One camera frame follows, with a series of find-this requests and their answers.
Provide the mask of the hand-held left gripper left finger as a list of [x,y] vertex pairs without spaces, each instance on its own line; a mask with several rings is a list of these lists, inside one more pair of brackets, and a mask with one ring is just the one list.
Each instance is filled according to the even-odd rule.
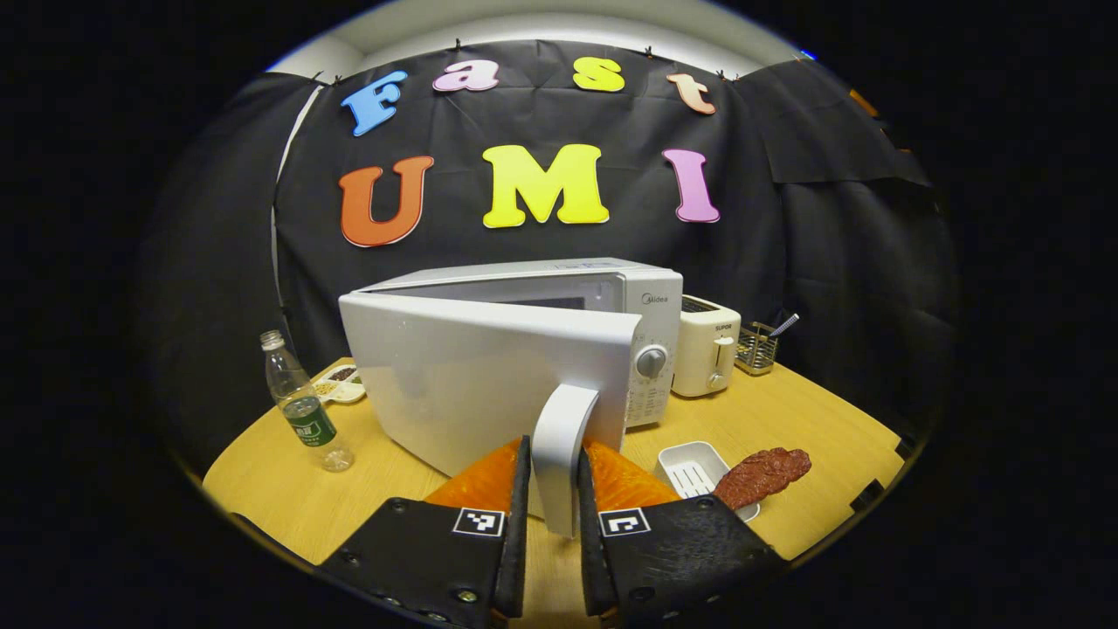
[[316,576],[423,628],[506,628],[523,614],[530,454],[523,435],[506,508],[391,497]]

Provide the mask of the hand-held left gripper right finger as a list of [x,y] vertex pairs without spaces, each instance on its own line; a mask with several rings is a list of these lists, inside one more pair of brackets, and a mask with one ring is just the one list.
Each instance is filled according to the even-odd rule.
[[603,628],[742,628],[749,607],[790,572],[790,562],[716,496],[603,509],[593,471],[582,447],[582,601]]

